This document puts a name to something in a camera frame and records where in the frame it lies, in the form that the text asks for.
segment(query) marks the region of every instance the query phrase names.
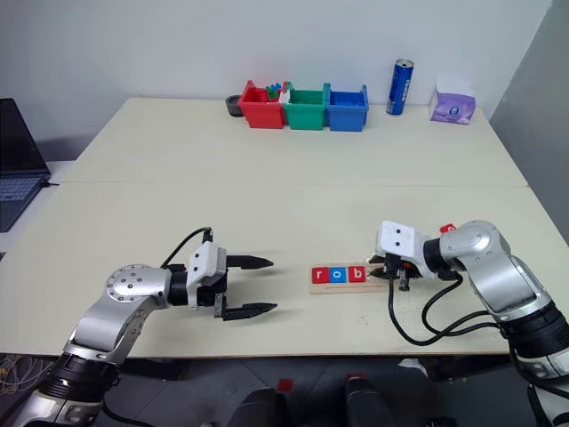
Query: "blue bin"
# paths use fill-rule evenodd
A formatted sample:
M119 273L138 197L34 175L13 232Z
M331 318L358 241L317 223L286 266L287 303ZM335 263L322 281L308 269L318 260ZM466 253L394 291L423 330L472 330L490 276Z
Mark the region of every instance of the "blue bin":
M367 101L367 88L362 86L359 92L335 92L330 84L325 84L327 91L326 115L331 131L362 132L367 119L370 104Z

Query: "laptop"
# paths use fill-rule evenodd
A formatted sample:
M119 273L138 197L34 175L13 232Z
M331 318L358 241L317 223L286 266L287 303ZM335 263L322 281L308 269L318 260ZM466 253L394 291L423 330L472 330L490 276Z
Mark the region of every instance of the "laptop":
M16 102L0 99L0 232L10 229L50 176Z

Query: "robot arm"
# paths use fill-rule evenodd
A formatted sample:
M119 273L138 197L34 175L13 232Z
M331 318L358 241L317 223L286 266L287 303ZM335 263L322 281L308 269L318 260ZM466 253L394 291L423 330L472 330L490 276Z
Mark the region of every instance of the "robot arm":
M223 320L250 318L276 304L227 307L229 267L243 270L273 265L250 255L227 255L209 233L191 255L188 271L181 264L152 268L129 265L108 278L100 299L79 319L63 354L35 390L14 426L89 426L103 407L103 396L116 383L120 366L140 335L148 315L171 305L213 306Z
M386 263L392 255L412 263L427 278L466 271L509 341L520 374L535 385L532 393L543 414L552 425L569 421L569 326L496 227L472 221L433 239L403 224L384 222L376 252Z

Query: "green bin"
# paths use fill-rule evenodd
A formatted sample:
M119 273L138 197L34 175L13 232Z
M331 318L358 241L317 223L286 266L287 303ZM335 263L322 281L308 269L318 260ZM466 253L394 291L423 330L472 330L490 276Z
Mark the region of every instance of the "green bin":
M291 129L321 131L326 119L326 84L321 91L291 89L290 100L283 104Z

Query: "floor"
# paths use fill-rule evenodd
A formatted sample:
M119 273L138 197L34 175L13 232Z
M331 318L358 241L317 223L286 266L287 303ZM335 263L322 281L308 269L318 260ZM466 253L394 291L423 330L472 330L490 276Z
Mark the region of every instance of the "floor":
M227 425L233 411L251 391L293 380L285 391L295 425L336 426L342 421L342 385L348 375L364 375L383 394L397 425L422 426L445 416L460 427L534 426L525 383L507 367L444 383L433 383L399 359L210 359L188 362L181 381L122 375L107 394L116 413L156 427ZM0 413L9 400L0 398ZM101 414L97 426L122 425Z

